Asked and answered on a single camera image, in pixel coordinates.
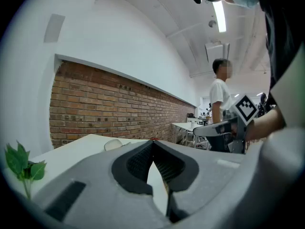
air vent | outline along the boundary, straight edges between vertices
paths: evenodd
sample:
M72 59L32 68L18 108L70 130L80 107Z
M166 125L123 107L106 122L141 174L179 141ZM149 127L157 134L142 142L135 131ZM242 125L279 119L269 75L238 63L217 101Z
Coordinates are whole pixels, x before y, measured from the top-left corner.
M230 43L221 44L221 42L207 43L205 45L206 55L209 62L209 67L212 69L215 59L228 59L230 51Z
M52 14L44 34L43 42L57 42L65 16Z

brick wall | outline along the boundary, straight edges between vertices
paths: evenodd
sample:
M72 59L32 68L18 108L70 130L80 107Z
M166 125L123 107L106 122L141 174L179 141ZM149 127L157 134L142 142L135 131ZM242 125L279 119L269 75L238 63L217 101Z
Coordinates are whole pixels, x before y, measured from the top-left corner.
M63 62L51 94L51 139L54 148L88 134L170 140L171 123L186 122L187 113L194 107L148 86Z

desk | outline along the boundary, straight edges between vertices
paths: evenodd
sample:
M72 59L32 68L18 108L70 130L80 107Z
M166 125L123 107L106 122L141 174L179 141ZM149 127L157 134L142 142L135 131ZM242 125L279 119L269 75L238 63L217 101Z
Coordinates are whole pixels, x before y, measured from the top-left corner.
M204 122L206 122L206 124L208 124L208 122L209 122L209 120L210 119L206 119L206 118L198 118L198 124L199 124L199 122L202 122L202 124L204 125Z
M193 132L193 130L197 127L201 127L202 125L194 124L194 127L191 128L191 123L172 123L174 129L174 143L177 143L177 133L181 132L182 130L187 130L189 132Z
M40 162L45 160L47 163L45 167L45 174L43 179L35 181L31 185L31 196L32 198L37 194L37 192L42 189L46 184L56 178L58 175L81 161L82 159L89 157L91 155L97 154L104 151L104 145L108 141L115 139L112 137L100 136L90 134L74 142L66 144L62 147L56 148L52 151L39 155L31 159L33 162ZM124 139L117 138L122 144L143 142L145 140L135 140L135 139ZM9 184L9 186L25 195L25 191L22 183L16 178L10 169L5 169L3 171L4 176ZM162 177L155 166L154 162L148 173L147 184L153 187L153 200L159 210L165 215L167 208L168 195L163 184Z

fluorescent light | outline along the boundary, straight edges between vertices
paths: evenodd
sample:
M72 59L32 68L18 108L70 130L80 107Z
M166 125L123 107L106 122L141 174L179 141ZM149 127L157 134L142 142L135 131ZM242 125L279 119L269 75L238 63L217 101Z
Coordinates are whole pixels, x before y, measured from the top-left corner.
M219 32L226 32L227 28L225 25L225 17L224 17L224 7L222 1L213 2L213 6L216 13L218 30Z

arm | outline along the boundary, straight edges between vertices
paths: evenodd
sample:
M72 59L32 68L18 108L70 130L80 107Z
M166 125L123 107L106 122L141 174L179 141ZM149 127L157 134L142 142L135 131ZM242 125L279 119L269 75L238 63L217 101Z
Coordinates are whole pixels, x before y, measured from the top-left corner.
M213 103L212 105L212 118L213 118L213 123L218 123L220 122L220 105L221 102L216 102Z
M269 136L272 132L282 129L285 125L284 118L278 107L270 110L260 118L254 119L247 128L246 141Z

